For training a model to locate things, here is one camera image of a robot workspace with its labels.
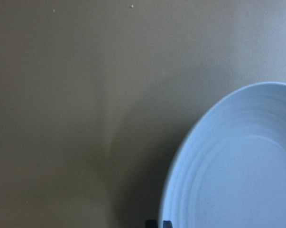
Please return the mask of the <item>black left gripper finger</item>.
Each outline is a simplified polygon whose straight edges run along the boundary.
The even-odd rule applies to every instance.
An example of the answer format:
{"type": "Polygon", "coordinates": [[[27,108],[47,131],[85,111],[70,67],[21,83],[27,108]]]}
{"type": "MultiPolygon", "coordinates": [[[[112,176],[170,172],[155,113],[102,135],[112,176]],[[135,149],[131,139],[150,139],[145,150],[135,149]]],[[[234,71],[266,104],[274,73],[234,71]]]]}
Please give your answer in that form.
{"type": "Polygon", "coordinates": [[[145,228],[158,228],[157,220],[155,219],[146,220],[145,228]]]}

